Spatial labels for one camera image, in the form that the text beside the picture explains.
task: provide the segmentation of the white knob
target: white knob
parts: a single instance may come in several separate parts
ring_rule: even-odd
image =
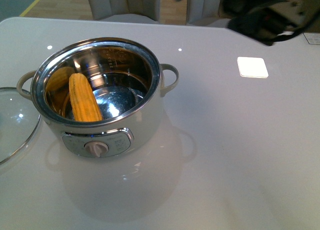
[[[100,158],[101,155],[108,152],[109,147],[104,142],[90,141],[84,145],[84,149],[95,158]]]

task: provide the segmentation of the chair back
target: chair back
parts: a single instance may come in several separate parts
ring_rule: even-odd
[[[88,0],[94,20],[136,14],[154,21],[160,18],[160,0]]]
[[[186,22],[219,17],[220,0],[187,0]]]

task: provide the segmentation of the electric cooking pot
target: electric cooking pot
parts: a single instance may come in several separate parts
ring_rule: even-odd
[[[175,74],[165,86],[163,70]],[[103,119],[75,121],[69,98],[69,76],[84,74]],[[22,91],[32,78],[30,93]],[[163,97],[176,87],[178,70],[159,64],[145,46],[122,38],[101,37],[69,45],[50,56],[37,71],[17,83],[44,121],[73,153],[109,157],[142,146],[156,132],[163,115]]]

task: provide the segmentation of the control panel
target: control panel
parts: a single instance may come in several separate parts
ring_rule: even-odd
[[[104,158],[121,154],[134,140],[130,129],[121,128],[95,134],[64,132],[62,140],[71,152],[89,158]]]

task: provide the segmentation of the wooden floor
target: wooden floor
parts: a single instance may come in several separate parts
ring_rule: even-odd
[[[187,0],[161,0],[160,23],[184,25]],[[92,20],[88,0],[40,0],[24,17]]]

